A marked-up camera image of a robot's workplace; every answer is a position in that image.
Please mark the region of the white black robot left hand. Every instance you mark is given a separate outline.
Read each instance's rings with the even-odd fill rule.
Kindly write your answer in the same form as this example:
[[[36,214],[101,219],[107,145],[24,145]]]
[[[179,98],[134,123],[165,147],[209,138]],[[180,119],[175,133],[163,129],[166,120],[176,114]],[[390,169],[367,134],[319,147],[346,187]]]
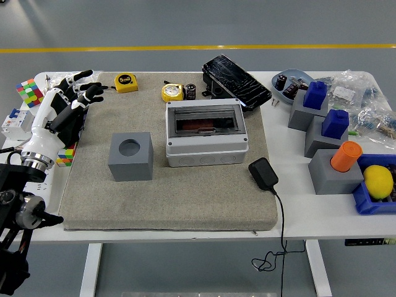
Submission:
[[[23,162],[35,157],[54,163],[58,152],[77,141],[84,112],[88,105],[103,101],[101,83],[78,86],[79,80],[92,70],[67,75],[47,91],[32,124],[32,136],[21,152]]]

